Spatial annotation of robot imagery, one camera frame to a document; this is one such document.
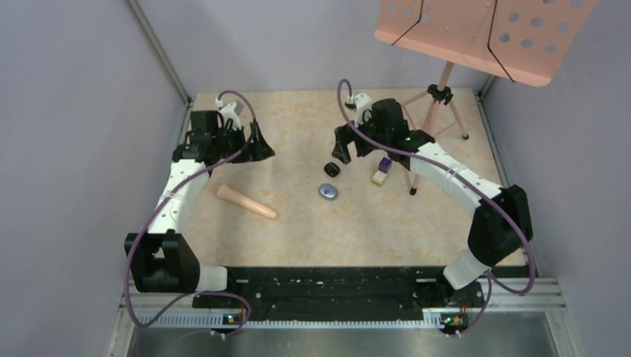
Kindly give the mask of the black earbud charging case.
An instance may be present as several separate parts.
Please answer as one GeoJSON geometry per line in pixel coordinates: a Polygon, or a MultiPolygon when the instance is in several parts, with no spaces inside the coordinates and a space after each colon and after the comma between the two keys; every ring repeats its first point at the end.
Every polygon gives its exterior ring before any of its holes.
{"type": "Polygon", "coordinates": [[[331,178],[335,178],[340,175],[341,169],[334,162],[328,162],[324,165],[324,172],[331,178]]]}

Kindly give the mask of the grey earbud charging case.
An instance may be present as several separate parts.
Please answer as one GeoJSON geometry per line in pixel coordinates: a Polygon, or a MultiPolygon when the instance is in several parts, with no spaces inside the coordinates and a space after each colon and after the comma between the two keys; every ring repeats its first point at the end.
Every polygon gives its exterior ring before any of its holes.
{"type": "Polygon", "coordinates": [[[330,201],[337,199],[337,197],[339,196],[339,191],[337,190],[337,188],[329,183],[321,184],[318,187],[318,193],[322,198],[330,201]]]}

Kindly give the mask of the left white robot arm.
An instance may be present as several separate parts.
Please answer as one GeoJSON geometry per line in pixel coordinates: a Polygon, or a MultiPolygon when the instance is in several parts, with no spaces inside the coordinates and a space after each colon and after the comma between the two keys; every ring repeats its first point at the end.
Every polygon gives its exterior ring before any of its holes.
{"type": "Polygon", "coordinates": [[[204,266],[185,239],[196,200],[214,169],[221,164],[263,161],[275,155],[257,120],[245,133],[239,115],[220,110],[195,111],[184,143],[172,154],[170,175],[156,211],[145,228],[129,234],[124,249],[139,292],[194,293],[210,291],[221,307],[238,299],[238,287],[223,266],[204,266]]]}

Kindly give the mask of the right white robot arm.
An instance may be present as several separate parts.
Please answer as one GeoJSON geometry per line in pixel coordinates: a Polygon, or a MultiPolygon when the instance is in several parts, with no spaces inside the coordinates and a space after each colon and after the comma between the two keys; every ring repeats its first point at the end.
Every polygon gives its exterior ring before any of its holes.
{"type": "Polygon", "coordinates": [[[335,130],[334,158],[349,164],[349,144],[355,145],[359,157],[384,150],[392,161],[435,184],[471,216],[467,248],[444,268],[436,286],[443,305],[457,306],[467,295],[467,285],[514,251],[523,249],[527,257],[532,256],[531,217],[521,187],[503,187],[483,178],[455,160],[430,134],[410,129],[395,99],[374,102],[360,93],[337,102],[346,123],[335,130]],[[348,118],[347,109],[354,111],[354,119],[348,118]]]}

